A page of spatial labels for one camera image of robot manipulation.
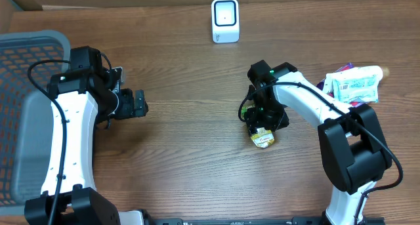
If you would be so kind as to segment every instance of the gray plastic basket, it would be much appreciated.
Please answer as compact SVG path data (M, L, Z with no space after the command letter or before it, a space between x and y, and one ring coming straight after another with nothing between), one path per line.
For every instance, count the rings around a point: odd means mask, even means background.
M67 38L52 30L0 35L0 215L22 215L39 197L51 153L51 102L26 74L39 60L70 59ZM46 86L68 64L42 64L33 78Z

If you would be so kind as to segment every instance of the wooden table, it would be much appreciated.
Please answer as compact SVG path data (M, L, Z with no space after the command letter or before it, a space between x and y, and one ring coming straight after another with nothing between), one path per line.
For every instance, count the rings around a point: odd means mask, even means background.
M225 45L211 40L210 5L16 12L10 31L61 31L123 66L126 87L144 89L146 117L97 134L94 179L120 211L161 218L321 215L331 183L316 129L286 109L290 126L260 150L238 120L249 66L290 62L312 83L347 62L389 67L372 106L405 178L372 194L365 215L419 223L420 0L248 4L240 13L240 41ZM379 184L396 177L393 167Z

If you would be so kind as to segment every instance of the wooden tabletop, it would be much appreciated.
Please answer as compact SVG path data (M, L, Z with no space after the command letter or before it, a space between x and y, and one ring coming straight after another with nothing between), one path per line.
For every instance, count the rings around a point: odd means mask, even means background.
M386 66L372 106L405 175L364 212L420 223L420 0L248 4L240 16L239 42L224 45L211 40L210 5L16 12L10 31L60 31L72 47L105 52L125 68L127 88L144 90L146 117L96 134L94 179L120 211L156 218L321 215L332 185L316 129L287 108L290 126L260 150L238 119L249 66L289 62L315 84L347 62ZM393 166L379 185L396 177Z

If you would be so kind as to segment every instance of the plastic basket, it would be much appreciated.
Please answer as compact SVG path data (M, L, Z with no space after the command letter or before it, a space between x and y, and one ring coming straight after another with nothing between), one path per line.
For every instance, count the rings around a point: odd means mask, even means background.
M51 30L0 35L0 215L22 215L39 197L51 153L51 102L27 78L39 60L70 59L67 38ZM46 86L67 64L42 64L34 79Z

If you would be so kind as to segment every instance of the wood grain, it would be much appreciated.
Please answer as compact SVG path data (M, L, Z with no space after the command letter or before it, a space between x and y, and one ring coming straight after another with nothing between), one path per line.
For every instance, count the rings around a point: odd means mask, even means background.
M371 195L365 214L420 223L420 0L248 4L238 43L211 41L209 6L15 13L10 31L58 30L90 45L144 89L150 112L96 134L94 179L119 210L183 219L320 215L331 183L318 137L293 110L277 143L254 147L237 119L246 73L290 62L317 83L347 62L390 69L372 104L404 182ZM396 169L379 184L391 183ZM22 217L0 224L23 223Z

